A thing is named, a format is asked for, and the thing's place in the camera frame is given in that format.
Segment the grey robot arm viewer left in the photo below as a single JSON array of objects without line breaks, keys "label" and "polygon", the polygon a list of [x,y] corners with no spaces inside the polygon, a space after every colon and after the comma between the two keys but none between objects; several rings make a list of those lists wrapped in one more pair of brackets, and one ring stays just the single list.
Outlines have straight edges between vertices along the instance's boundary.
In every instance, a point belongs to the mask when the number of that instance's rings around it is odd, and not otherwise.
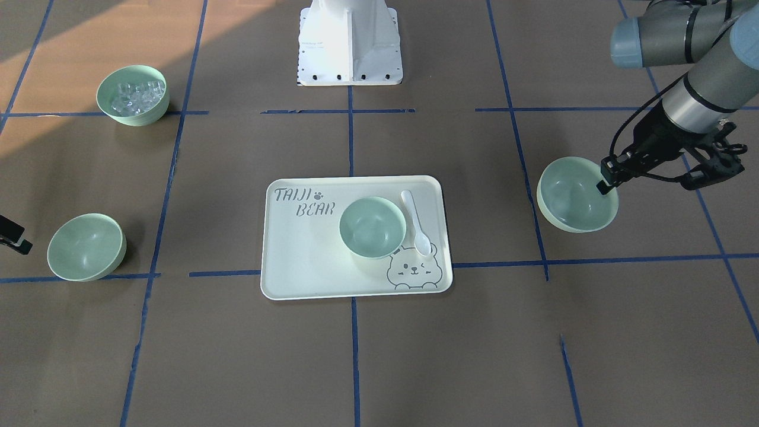
[{"label": "grey robot arm viewer left", "polygon": [[1,244],[22,255],[28,255],[33,244],[23,238],[24,227],[1,215]]}]

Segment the black gripper viewer right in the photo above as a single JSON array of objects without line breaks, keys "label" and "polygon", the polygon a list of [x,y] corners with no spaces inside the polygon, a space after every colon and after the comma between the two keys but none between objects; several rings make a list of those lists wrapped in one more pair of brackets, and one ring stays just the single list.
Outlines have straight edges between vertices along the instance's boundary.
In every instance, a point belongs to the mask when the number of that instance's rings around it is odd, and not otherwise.
[{"label": "black gripper viewer right", "polygon": [[[605,196],[638,177],[675,182],[688,191],[729,180],[745,170],[740,156],[746,153],[747,146],[727,140],[735,129],[736,124],[727,121],[707,133],[686,132],[669,121],[662,106],[655,106],[635,125],[632,143],[617,157],[601,160],[597,190]],[[696,161],[688,172],[675,177],[652,173],[662,163],[677,160],[685,153]]]}]

